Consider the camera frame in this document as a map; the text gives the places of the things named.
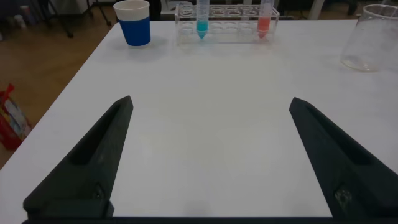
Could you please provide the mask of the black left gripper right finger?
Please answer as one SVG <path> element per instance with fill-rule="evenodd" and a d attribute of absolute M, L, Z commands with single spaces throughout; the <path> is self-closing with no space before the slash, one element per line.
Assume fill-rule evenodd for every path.
<path fill-rule="evenodd" d="M 397 218 L 397 174 L 307 101 L 289 107 L 333 218 Z"/>

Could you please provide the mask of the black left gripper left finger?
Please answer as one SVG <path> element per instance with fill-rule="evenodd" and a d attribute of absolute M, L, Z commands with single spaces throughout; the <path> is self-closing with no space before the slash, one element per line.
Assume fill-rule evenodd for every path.
<path fill-rule="evenodd" d="M 30 220 L 113 215 L 110 197 L 132 111 L 130 96 L 109 107 L 24 200 Z"/>

